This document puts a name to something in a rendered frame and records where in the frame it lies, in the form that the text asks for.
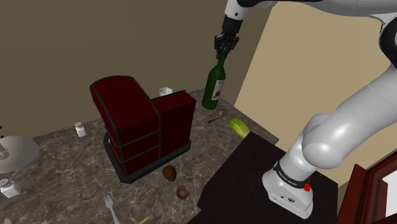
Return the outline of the green wine bottle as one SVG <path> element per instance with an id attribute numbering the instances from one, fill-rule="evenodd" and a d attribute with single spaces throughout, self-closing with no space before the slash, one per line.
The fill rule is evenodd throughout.
<path id="1" fill-rule="evenodd" d="M 205 109 L 215 109 L 219 101 L 223 84 L 226 79 L 224 69 L 226 56 L 227 52 L 226 50 L 223 50 L 219 56 L 217 64 L 209 72 L 202 98 L 202 106 Z"/>

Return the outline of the brown wooden sticks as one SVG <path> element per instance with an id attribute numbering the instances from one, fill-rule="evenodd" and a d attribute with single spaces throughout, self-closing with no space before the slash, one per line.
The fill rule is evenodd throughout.
<path id="1" fill-rule="evenodd" d="M 219 110 L 213 114 L 207 115 L 207 122 L 208 123 L 212 123 L 213 121 L 223 118 L 224 116 L 226 116 L 228 114 L 228 111 L 226 110 Z"/>

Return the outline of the green yellow squash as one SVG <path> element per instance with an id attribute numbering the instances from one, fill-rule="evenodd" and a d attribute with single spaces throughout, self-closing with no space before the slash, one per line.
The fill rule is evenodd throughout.
<path id="1" fill-rule="evenodd" d="M 232 118 L 228 122 L 229 128 L 241 138 L 245 138 L 250 133 L 250 128 L 240 118 Z"/>

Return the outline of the dark red coffee machine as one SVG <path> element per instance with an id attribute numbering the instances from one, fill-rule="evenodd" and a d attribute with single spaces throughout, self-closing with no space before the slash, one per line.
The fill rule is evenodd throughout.
<path id="1" fill-rule="evenodd" d="M 90 86 L 106 133 L 104 147 L 122 183 L 131 184 L 190 149 L 196 100 L 185 90 L 150 98 L 131 76 Z"/>

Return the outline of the dark robot stand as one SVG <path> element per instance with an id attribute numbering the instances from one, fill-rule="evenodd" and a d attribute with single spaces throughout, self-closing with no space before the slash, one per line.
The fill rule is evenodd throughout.
<path id="1" fill-rule="evenodd" d="M 188 224 L 337 224 L 338 185 L 319 172 L 311 176 L 314 207 L 307 219 L 270 201 L 262 175 L 284 154 L 250 132 L 205 185 L 200 212 Z"/>

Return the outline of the small white shaker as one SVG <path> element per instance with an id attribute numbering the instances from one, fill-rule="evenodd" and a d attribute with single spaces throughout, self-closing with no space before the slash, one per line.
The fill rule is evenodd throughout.
<path id="1" fill-rule="evenodd" d="M 86 133 L 85 128 L 81 122 L 75 123 L 75 129 L 76 129 L 76 132 L 79 137 L 86 136 L 87 133 Z"/>

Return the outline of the silver fork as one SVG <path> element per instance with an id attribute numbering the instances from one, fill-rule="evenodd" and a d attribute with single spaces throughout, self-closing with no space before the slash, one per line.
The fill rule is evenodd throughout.
<path id="1" fill-rule="evenodd" d="M 118 220 L 117 216 L 116 216 L 116 213 L 115 213 L 114 209 L 113 209 L 113 200 L 111 199 L 109 194 L 105 194 L 104 201 L 105 201 L 106 207 L 111 211 L 114 224 L 121 224 L 120 221 Z"/>

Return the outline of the red wooden door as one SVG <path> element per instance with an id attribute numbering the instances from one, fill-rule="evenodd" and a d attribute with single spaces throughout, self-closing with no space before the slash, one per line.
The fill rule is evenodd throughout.
<path id="1" fill-rule="evenodd" d="M 337 224 L 397 224 L 397 214 L 386 216 L 388 184 L 382 180 L 394 171 L 397 171 L 397 149 L 369 169 L 356 164 Z"/>

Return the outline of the round grey sink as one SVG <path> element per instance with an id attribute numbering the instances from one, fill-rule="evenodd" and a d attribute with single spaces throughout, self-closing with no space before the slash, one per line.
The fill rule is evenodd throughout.
<path id="1" fill-rule="evenodd" d="M 24 136 L 0 138 L 0 174 L 17 171 L 32 162 L 39 154 L 39 146 Z"/>

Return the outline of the white square shaker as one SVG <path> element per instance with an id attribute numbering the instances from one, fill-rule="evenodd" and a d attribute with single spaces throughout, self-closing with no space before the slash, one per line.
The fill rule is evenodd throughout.
<path id="1" fill-rule="evenodd" d="M 7 178 L 0 179 L 0 192 L 7 198 L 12 198 L 21 193 L 20 186 Z"/>

